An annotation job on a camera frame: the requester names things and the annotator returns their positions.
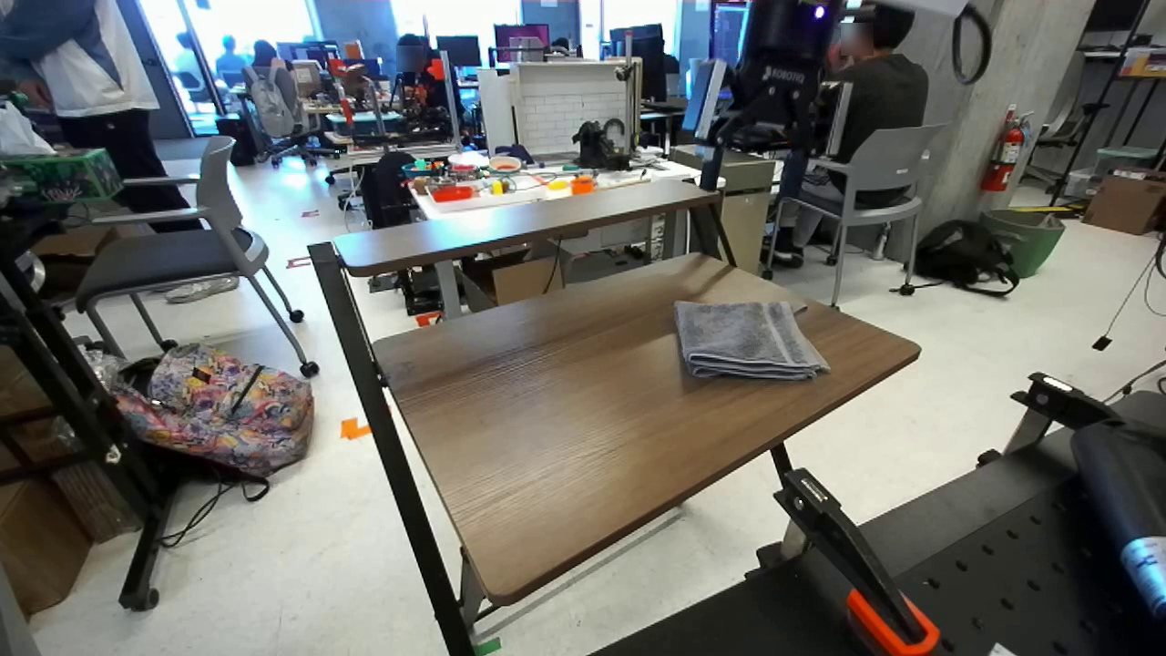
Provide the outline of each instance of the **black bag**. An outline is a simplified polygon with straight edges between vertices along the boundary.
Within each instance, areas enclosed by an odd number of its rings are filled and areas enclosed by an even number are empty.
[[[260,128],[250,115],[217,116],[217,134],[233,139],[228,163],[256,167],[260,161]]]
[[[945,223],[926,235],[914,253],[914,273],[994,299],[1007,299],[1019,286],[1011,254],[981,223]]]
[[[415,202],[403,167],[410,167],[408,154],[387,154],[362,177],[365,216],[375,230],[410,223]]]

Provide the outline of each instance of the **red fire extinguisher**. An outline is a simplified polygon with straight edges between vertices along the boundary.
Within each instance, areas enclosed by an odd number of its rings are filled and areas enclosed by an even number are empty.
[[[1025,154],[1025,126],[1015,116],[1015,107],[1010,107],[1007,128],[998,133],[981,191],[982,195],[1010,191],[1019,154]]]

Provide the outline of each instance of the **backpack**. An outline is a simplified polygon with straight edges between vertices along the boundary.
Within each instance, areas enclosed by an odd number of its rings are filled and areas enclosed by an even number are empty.
[[[305,457],[312,389],[305,378],[224,349],[175,347],[122,369],[109,394],[131,439],[263,483]]]
[[[410,167],[410,154],[387,154],[362,177],[362,202],[371,230],[410,223],[415,202],[403,167]]]
[[[271,139],[290,139],[294,115],[279,95],[275,71],[271,71],[267,81],[260,81],[256,71],[248,71],[248,81],[250,81],[248,87],[250,87],[250,101],[256,101],[256,115],[260,115],[260,128]]]
[[[981,223],[945,223],[931,235],[926,235],[914,253],[914,273],[994,299],[1007,299],[1019,286],[1011,254]]]

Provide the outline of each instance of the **folded towel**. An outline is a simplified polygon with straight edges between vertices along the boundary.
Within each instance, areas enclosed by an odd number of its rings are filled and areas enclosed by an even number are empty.
[[[792,304],[676,304],[680,362],[696,378],[812,378],[832,373]]]

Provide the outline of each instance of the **plastic bin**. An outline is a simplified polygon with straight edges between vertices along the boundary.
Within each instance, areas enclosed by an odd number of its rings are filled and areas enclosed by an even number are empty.
[[[1011,254],[1015,277],[1041,271],[1062,235],[1062,223],[1041,212],[992,212],[982,216],[982,226]]]

